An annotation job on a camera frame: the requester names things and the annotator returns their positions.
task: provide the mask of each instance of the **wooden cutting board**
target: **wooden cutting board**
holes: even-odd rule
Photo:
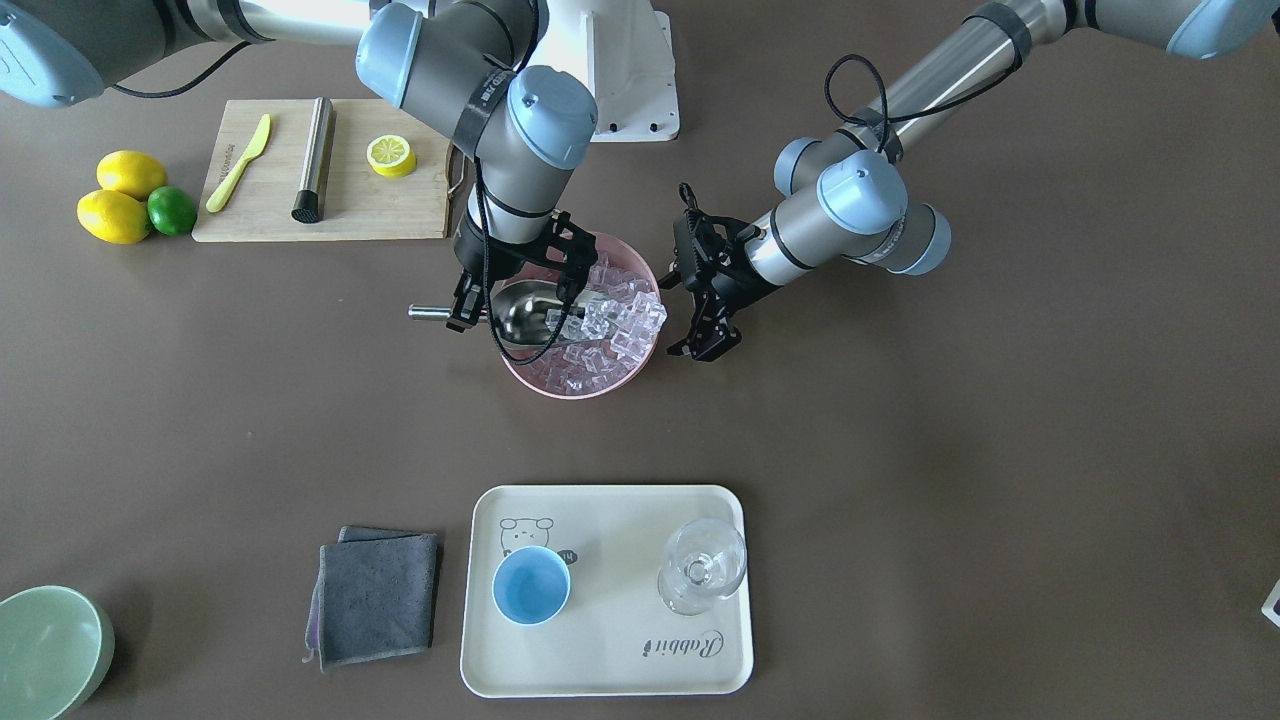
[[[280,242],[305,240],[419,240],[448,233],[449,142],[385,100],[334,100],[324,219],[294,220],[289,211],[302,178],[315,100],[230,100],[218,129],[200,215],[191,236],[201,242]],[[219,213],[205,201],[239,159],[262,114],[271,136],[248,164],[230,201]],[[369,142],[399,135],[417,155],[417,169],[384,178],[365,160]]]

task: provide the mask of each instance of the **bear cartoon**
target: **bear cartoon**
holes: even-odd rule
[[[503,518],[499,523],[502,528],[502,556],[511,555],[511,551],[530,544],[549,547],[552,541],[550,529],[556,521],[550,518]]]

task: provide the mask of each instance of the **glass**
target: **glass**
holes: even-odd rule
[[[672,612],[700,615],[737,592],[746,575],[746,541],[731,523],[701,518],[667,541],[658,594]]]

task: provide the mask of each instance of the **blue cup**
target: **blue cup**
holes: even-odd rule
[[[493,601],[512,623],[538,625],[556,616],[568,602],[568,565],[556,551],[541,546],[516,550],[493,574]]]

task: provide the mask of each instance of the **towel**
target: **towel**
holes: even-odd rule
[[[305,641],[320,670],[430,647],[438,559],[434,534],[355,525],[321,547]]]

